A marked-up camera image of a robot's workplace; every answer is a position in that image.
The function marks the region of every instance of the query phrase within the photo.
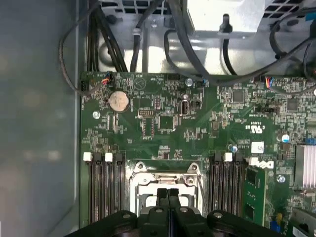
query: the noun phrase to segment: microchip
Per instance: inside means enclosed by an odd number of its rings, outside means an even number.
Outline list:
[[[254,208],[246,204],[244,211],[245,211],[245,215],[249,217],[251,220],[253,220],[254,212],[255,212]]]
[[[220,123],[219,123],[219,122],[213,122],[213,123],[212,123],[212,128],[213,128],[213,130],[218,130],[218,129],[219,129],[219,126],[220,126]]]
[[[212,161],[222,161],[222,154],[220,152],[214,153],[211,157]]]
[[[160,117],[160,129],[172,129],[173,117],[161,116]]]
[[[168,80],[180,80],[180,75],[179,74],[168,74],[167,79]]]
[[[298,111],[298,99],[288,99],[287,100],[287,110],[288,111]]]
[[[219,137],[219,131],[213,130],[213,131],[212,131],[212,136],[213,136],[213,137]]]
[[[242,154],[241,153],[236,153],[235,156],[233,157],[234,161],[243,161]]]
[[[123,162],[123,154],[122,153],[116,153],[115,160],[116,160],[116,162]]]
[[[102,160],[102,155],[100,152],[96,152],[93,154],[93,158],[95,161],[101,161]]]
[[[163,159],[169,159],[169,153],[164,152],[162,157]]]
[[[236,102],[236,103],[243,103],[244,102],[243,90],[234,90],[233,91],[233,102]]]
[[[281,149],[284,151],[289,151],[290,148],[291,148],[291,144],[289,144],[289,143],[282,143],[281,144]]]
[[[251,169],[248,169],[246,173],[246,180],[250,184],[256,185],[257,173]]]

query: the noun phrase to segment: white label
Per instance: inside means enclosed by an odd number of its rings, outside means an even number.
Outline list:
[[[265,146],[264,142],[252,142],[251,153],[263,154],[264,146]]]
[[[262,125],[246,125],[247,130],[251,130],[251,133],[262,134],[265,127]]]
[[[293,226],[293,235],[296,237],[307,237],[304,233]]]
[[[264,127],[261,128],[260,125],[251,125],[250,128],[251,128],[251,132],[256,133],[256,134],[261,134],[262,130],[264,129]]]

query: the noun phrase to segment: ram slot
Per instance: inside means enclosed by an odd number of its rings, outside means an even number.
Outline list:
[[[239,172],[238,172],[238,197],[237,197],[237,214],[236,216],[241,216],[241,200],[242,200],[242,193],[243,193],[243,183],[245,181],[245,165],[240,163],[239,164]]]
[[[101,168],[101,182],[100,182],[100,188],[101,188],[101,206],[100,206],[100,210],[101,210],[101,218],[105,218],[106,217],[106,213],[107,213],[107,207],[106,207],[106,166],[105,166],[105,162],[102,163],[102,168]]]
[[[229,173],[228,173],[228,182],[229,182],[229,184],[228,184],[228,193],[229,193],[229,195],[228,195],[228,205],[227,205],[227,211],[229,212],[229,213],[231,213],[231,209],[232,209],[232,207],[233,207],[233,201],[232,201],[232,196],[233,196],[233,182],[234,182],[234,180],[235,180],[235,178],[234,178],[234,166],[235,166],[235,164],[234,163],[231,163],[230,164],[230,168],[229,168]]]
[[[228,199],[230,198],[230,193],[229,193],[229,172],[230,172],[230,166],[231,164],[228,162],[225,162],[223,165],[223,183],[222,183],[222,188],[223,188],[223,195],[222,195],[222,208],[221,210],[223,211],[228,211]]]
[[[232,208],[231,213],[240,216],[241,212],[241,198],[242,198],[242,185],[244,180],[244,165],[236,162],[233,166],[233,191],[232,191]]]
[[[219,209],[219,190],[220,190],[221,164],[215,162],[210,165],[209,176],[209,208],[210,211]]]
[[[116,183],[116,178],[115,178],[115,165],[112,163],[111,164],[111,214],[115,213],[115,202],[116,202],[116,197],[115,197],[115,183]]]
[[[224,180],[224,176],[223,176],[223,171],[224,170],[224,164],[220,163],[219,164],[219,171],[218,171],[218,185],[217,185],[217,189],[218,189],[218,210],[223,210],[223,180]]]
[[[101,220],[100,216],[100,191],[101,191],[101,165],[99,163],[96,163],[95,165],[95,221]]]
[[[106,162],[106,206],[107,213],[106,215],[111,215],[114,213],[114,169],[112,162]]]
[[[89,223],[95,222],[95,163],[89,166]]]
[[[117,194],[118,194],[118,205],[117,210],[124,210],[124,192],[125,192],[125,164],[124,162],[118,162],[117,163],[117,175],[118,175],[118,188],[117,188]]]

